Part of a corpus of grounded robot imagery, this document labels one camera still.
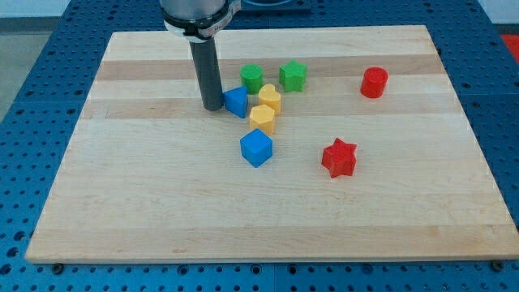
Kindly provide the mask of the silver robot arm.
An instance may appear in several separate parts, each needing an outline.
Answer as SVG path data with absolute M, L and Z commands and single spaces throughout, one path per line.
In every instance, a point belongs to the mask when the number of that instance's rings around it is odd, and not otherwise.
M 203 106 L 224 105 L 214 36 L 241 10 L 240 0 L 160 0 L 164 25 L 189 41 Z

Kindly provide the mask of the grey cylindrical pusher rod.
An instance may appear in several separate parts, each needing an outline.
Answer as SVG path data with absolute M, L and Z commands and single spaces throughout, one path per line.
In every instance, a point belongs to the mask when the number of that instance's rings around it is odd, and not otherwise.
M 218 111 L 224 105 L 221 75 L 213 38 L 201 43 L 190 43 L 203 106 L 209 111 Z

